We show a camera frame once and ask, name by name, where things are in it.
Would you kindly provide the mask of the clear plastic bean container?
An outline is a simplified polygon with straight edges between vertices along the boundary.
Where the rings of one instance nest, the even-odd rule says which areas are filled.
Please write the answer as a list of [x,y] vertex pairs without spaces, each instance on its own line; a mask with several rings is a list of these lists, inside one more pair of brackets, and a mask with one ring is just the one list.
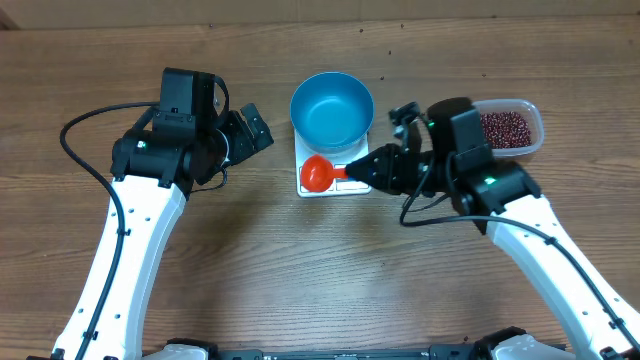
[[524,99],[474,101],[484,135],[496,158],[518,157],[540,149],[545,132],[537,107]]

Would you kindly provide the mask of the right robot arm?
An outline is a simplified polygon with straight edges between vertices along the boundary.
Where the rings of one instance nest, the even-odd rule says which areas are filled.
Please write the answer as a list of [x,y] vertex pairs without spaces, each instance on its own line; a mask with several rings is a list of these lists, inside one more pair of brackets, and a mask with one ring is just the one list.
[[555,215],[533,178],[498,161],[481,116],[466,97],[420,112],[389,113],[401,145],[386,144],[349,163],[348,177],[392,195],[441,192],[456,211],[426,225],[471,221],[509,255],[565,331],[574,359],[636,359],[639,313],[603,278]]

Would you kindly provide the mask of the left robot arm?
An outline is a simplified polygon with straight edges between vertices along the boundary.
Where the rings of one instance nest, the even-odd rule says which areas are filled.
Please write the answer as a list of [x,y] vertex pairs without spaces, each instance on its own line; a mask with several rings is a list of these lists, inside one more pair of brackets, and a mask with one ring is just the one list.
[[108,192],[101,240],[74,313],[53,359],[140,359],[144,321],[167,241],[187,201],[215,175],[273,144],[254,104],[216,107],[228,90],[215,74],[165,68],[160,98],[113,145],[106,179],[67,142],[82,114],[61,129],[66,154]]

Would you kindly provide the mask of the orange scoop with blue handle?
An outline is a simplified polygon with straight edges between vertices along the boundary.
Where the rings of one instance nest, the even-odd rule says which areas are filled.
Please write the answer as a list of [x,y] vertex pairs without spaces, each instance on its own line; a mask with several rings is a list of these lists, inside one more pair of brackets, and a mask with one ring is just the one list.
[[344,168],[335,168],[327,158],[319,154],[309,157],[300,172],[301,185],[314,193],[327,191],[335,180],[347,179]]

